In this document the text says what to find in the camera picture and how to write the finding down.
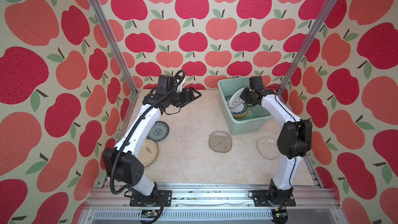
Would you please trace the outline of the cream plate brown rim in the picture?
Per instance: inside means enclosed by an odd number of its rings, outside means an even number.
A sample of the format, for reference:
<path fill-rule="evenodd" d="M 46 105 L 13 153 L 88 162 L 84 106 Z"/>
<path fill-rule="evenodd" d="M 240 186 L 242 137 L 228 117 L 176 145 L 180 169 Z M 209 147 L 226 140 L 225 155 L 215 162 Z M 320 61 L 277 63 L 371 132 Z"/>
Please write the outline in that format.
<path fill-rule="evenodd" d="M 138 160 L 144 165 L 145 168 L 153 164 L 158 157 L 159 147 L 155 141 L 146 139 L 142 148 Z"/>

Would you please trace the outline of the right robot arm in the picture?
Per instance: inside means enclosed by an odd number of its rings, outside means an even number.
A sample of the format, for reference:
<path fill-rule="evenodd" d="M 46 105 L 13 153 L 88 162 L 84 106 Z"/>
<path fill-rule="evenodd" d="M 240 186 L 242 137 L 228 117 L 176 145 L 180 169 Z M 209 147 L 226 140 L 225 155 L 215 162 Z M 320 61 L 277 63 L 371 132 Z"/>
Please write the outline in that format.
<path fill-rule="evenodd" d="M 267 193 L 269 203 L 280 206 L 292 197 L 296 170 L 312 146 L 313 125 L 289 110 L 275 91 L 266 89 L 260 76 L 249 79 L 249 87 L 240 98 L 250 106 L 261 105 L 282 126 L 277 148 L 283 157 Z"/>

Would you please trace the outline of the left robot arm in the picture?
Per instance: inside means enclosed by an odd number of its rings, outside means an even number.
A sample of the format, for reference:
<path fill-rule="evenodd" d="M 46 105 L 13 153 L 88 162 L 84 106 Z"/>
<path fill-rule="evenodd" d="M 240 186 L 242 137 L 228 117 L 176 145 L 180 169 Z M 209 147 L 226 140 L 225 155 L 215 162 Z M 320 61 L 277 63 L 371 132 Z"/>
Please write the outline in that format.
<path fill-rule="evenodd" d="M 160 75 L 157 87 L 144 97 L 133 125 L 115 147 L 104 150 L 102 157 L 112 194 L 128 190 L 146 202 L 161 202 L 157 184 L 145 176 L 138 156 L 150 130 L 169 106 L 183 108 L 201 96 L 192 87 L 183 87 L 185 76 L 183 70 L 174 76 Z"/>

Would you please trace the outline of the white plate blue rim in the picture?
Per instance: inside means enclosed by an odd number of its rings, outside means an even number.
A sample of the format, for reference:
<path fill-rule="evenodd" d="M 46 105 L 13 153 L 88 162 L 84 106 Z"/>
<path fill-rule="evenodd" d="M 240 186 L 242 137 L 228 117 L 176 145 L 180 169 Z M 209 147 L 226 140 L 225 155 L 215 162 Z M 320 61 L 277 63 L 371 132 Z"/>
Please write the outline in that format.
<path fill-rule="evenodd" d="M 228 107 L 229 109 L 235 109 L 237 107 L 240 107 L 242 104 L 246 103 L 245 100 L 243 100 L 240 96 L 243 93 L 245 89 L 248 89 L 247 87 L 242 87 L 238 89 L 233 95 L 228 100 Z"/>

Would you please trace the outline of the green rim plate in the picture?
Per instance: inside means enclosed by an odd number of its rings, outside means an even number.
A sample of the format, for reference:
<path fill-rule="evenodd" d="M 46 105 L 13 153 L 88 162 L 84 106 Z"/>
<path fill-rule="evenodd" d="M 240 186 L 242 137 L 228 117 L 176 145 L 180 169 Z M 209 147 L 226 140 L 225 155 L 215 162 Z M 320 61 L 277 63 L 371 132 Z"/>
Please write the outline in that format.
<path fill-rule="evenodd" d="M 246 104 L 241 104 L 235 108 L 231 108 L 230 112 L 233 116 L 244 116 L 248 113 L 249 110 L 250 107 L 248 107 Z"/>

